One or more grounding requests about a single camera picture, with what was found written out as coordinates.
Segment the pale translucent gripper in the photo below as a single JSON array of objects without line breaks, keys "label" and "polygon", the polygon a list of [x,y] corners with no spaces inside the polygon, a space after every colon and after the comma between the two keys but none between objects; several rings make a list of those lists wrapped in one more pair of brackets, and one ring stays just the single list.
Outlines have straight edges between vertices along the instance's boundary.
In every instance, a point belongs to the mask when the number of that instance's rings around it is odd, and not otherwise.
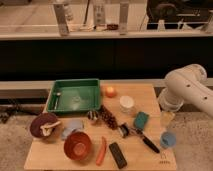
[{"label": "pale translucent gripper", "polygon": [[[161,126],[167,128],[170,122],[174,119],[173,112],[163,111],[161,113]],[[176,144],[176,136],[171,132],[163,132],[160,137],[160,145],[163,148],[173,147]]]}]

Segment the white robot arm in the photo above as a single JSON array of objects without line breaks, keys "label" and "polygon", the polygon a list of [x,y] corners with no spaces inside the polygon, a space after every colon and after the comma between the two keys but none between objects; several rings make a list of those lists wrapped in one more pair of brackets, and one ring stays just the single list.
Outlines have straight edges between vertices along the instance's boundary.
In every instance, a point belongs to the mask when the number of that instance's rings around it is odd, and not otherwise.
[{"label": "white robot arm", "polygon": [[158,96],[160,107],[176,112],[187,101],[213,117],[213,90],[203,84],[206,79],[207,72],[199,64],[170,71],[164,79],[165,88]]}]

